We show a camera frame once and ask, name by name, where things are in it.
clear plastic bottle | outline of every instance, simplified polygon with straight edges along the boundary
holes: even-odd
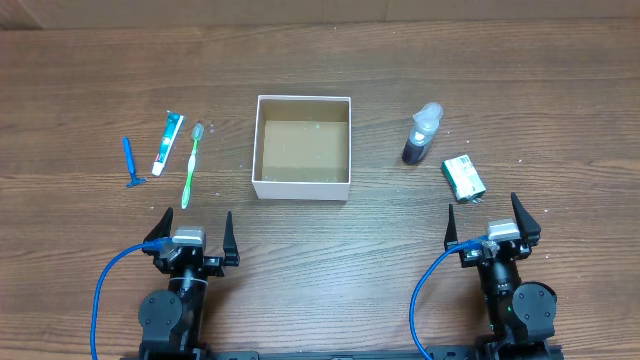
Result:
[[[415,165],[427,153],[431,140],[436,135],[442,119],[442,106],[438,103],[428,103],[417,114],[413,115],[416,122],[409,133],[409,139],[402,152],[402,161]]]

small box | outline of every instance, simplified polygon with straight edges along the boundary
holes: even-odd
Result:
[[[469,155],[444,161],[442,171],[449,179],[458,201],[473,201],[487,191]]]
[[[346,201],[351,98],[260,95],[251,182],[259,199]]]

brown wall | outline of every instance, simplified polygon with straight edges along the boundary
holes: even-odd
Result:
[[[638,16],[640,0],[0,0],[22,29]]]

white box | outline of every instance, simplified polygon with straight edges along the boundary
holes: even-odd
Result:
[[[346,201],[351,98],[258,96],[251,182],[260,199]]]

green toothbrush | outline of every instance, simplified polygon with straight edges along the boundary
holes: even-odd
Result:
[[[189,157],[189,165],[187,165],[187,183],[184,185],[184,191],[182,192],[182,209],[186,209],[189,205],[189,198],[191,197],[191,178],[193,172],[196,169],[196,153],[198,152],[198,141],[202,139],[204,134],[204,125],[197,123],[193,127],[191,138],[193,138],[193,150],[191,150],[191,156]]]

